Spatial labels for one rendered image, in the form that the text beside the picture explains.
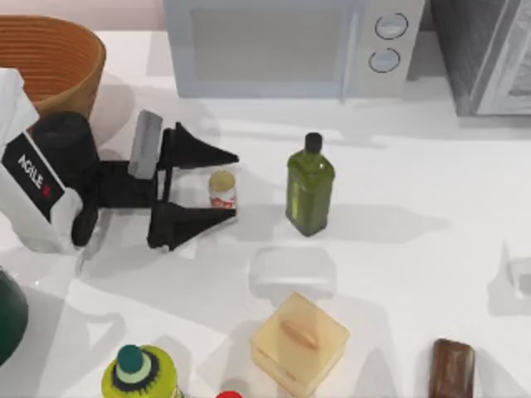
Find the pale grey rounded box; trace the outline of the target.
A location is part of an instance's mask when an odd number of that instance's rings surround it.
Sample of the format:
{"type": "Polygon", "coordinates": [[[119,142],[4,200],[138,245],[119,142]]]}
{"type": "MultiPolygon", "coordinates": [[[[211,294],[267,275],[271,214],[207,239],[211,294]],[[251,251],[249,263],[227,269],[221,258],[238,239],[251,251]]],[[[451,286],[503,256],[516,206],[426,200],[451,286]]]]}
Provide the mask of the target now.
{"type": "Polygon", "coordinates": [[[135,128],[128,173],[141,180],[151,180],[155,174],[163,118],[149,110],[140,111],[135,128]]]}

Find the red and white can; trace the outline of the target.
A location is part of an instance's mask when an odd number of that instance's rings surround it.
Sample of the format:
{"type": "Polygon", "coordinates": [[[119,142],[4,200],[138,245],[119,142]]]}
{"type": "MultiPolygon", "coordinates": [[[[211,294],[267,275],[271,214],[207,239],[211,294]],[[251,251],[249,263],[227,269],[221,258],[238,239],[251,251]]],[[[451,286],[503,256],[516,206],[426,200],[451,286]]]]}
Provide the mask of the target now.
{"type": "Polygon", "coordinates": [[[231,172],[220,170],[212,173],[208,188],[212,207],[236,208],[236,179],[231,172]]]}

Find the green bottle with black cap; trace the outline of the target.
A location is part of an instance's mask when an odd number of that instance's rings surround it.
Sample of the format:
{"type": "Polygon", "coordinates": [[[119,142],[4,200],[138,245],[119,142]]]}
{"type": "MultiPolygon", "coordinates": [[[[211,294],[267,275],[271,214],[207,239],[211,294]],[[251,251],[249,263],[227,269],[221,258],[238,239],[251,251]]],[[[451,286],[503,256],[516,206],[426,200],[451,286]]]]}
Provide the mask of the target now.
{"type": "Polygon", "coordinates": [[[335,170],[322,154],[323,136],[307,133],[304,147],[287,161],[285,215],[303,236],[312,236],[328,224],[335,170]]]}

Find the microwave door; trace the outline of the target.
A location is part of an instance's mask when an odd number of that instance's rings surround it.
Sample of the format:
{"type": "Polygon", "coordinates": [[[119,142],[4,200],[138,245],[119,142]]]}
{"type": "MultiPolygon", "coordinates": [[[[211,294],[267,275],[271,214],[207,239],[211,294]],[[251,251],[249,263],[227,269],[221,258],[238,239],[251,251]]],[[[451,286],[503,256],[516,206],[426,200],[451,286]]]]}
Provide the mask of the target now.
{"type": "Polygon", "coordinates": [[[184,98],[348,96],[353,0],[163,0],[184,98]]]}

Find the orange wicker basket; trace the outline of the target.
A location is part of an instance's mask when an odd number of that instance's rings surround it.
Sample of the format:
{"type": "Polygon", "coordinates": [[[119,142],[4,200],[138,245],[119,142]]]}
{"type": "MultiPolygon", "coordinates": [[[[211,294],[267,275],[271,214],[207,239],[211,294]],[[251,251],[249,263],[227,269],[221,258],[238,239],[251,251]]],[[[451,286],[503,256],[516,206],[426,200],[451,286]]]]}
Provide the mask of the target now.
{"type": "Polygon", "coordinates": [[[0,15],[0,66],[18,70],[24,90],[45,116],[74,111],[89,118],[106,61],[90,29],[38,15],[0,15]]]}

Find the yellow-green bottle with green cap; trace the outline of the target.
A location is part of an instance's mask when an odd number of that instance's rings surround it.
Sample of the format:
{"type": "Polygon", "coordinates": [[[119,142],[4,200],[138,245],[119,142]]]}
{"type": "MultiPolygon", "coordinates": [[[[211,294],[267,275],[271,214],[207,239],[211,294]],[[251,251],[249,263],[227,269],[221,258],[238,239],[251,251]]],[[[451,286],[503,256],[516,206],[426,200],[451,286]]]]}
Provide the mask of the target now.
{"type": "Polygon", "coordinates": [[[173,359],[152,345],[122,346],[106,367],[102,398],[185,398],[173,359]]]}

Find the dark green round object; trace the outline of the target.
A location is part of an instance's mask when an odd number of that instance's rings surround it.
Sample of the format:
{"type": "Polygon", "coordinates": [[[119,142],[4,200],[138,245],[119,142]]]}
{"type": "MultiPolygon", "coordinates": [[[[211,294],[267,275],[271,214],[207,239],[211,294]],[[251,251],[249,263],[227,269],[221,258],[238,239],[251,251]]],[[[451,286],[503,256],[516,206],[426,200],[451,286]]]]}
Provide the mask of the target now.
{"type": "Polygon", "coordinates": [[[28,304],[20,285],[0,267],[0,366],[20,344],[28,322],[28,304]]]}

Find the pale yellow box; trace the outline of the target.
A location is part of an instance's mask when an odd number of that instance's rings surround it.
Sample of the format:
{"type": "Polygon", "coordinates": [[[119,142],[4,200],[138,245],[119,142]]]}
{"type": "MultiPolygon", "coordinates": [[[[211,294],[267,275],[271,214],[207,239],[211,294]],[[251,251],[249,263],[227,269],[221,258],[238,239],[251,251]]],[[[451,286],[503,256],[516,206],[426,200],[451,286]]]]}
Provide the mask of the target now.
{"type": "Polygon", "coordinates": [[[294,398],[310,398],[349,338],[345,326],[293,292],[252,334],[251,359],[294,398]]]}

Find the pale microwave oven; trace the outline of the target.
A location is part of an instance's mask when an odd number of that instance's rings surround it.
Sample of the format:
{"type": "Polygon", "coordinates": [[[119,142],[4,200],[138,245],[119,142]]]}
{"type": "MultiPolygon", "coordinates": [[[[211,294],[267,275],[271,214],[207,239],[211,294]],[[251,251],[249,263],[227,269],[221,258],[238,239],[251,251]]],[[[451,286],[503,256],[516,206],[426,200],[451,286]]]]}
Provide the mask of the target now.
{"type": "Polygon", "coordinates": [[[425,1],[353,0],[356,26],[348,47],[348,96],[344,100],[391,98],[401,94],[407,79],[425,1]],[[403,36],[395,40],[383,40],[374,31],[375,22],[379,17],[395,12],[407,17],[409,27],[403,36]],[[398,68],[387,74],[375,73],[368,66],[368,58],[374,51],[388,47],[400,53],[401,63],[398,68]]]}

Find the round microwave knob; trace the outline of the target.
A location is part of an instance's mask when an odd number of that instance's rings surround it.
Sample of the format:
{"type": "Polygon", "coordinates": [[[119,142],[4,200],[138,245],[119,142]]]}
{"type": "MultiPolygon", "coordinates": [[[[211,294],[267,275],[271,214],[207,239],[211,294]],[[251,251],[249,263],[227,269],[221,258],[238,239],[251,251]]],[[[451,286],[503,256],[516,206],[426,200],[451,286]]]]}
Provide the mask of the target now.
{"type": "Polygon", "coordinates": [[[401,60],[400,53],[388,47],[380,51],[374,51],[368,58],[368,66],[375,73],[387,74],[398,68],[401,60]]]}
{"type": "Polygon", "coordinates": [[[408,27],[407,17],[400,12],[395,12],[379,17],[375,22],[374,31],[378,37],[389,41],[403,36],[408,27]]]}

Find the brown rectangular block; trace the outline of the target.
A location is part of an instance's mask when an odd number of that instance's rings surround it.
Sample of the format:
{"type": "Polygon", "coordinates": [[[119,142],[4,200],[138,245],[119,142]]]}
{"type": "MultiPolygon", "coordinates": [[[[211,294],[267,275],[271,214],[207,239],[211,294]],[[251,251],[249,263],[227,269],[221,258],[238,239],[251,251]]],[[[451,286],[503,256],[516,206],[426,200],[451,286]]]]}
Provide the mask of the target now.
{"type": "Polygon", "coordinates": [[[428,398],[473,398],[475,350],[463,342],[435,340],[431,350],[428,398]]]}

